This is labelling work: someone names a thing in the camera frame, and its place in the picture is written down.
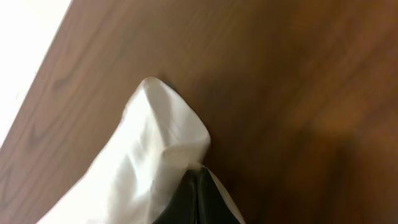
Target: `wooden surface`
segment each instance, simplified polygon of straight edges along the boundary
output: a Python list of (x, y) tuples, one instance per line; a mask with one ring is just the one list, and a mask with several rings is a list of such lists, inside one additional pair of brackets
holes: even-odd
[(0, 150), (0, 223), (45, 214), (148, 76), (206, 124), (248, 223), (398, 222), (397, 7), (74, 0)]

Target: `crumpled white cloth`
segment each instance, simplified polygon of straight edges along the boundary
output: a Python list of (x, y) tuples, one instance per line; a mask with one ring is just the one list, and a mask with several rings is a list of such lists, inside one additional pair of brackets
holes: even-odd
[(186, 102), (160, 80), (146, 78), (87, 173), (38, 223), (152, 223), (209, 143)]

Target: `wood grain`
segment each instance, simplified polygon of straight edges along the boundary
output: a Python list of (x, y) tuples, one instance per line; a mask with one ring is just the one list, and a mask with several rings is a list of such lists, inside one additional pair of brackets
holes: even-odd
[(0, 150), (0, 223), (44, 215), (149, 76), (206, 124), (248, 223), (398, 222), (397, 7), (74, 0)]

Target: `white fabric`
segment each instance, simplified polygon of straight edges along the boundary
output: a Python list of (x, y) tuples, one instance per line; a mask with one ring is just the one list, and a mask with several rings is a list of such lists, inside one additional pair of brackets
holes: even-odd
[(171, 88), (146, 78), (87, 173), (39, 224), (152, 223), (210, 136)]

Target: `wooden table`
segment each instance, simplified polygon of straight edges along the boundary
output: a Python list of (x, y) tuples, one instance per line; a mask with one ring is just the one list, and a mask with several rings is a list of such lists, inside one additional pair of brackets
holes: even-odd
[(0, 150), (0, 223), (45, 214), (149, 76), (206, 124), (247, 223), (398, 222), (397, 19), (389, 0), (74, 0)]

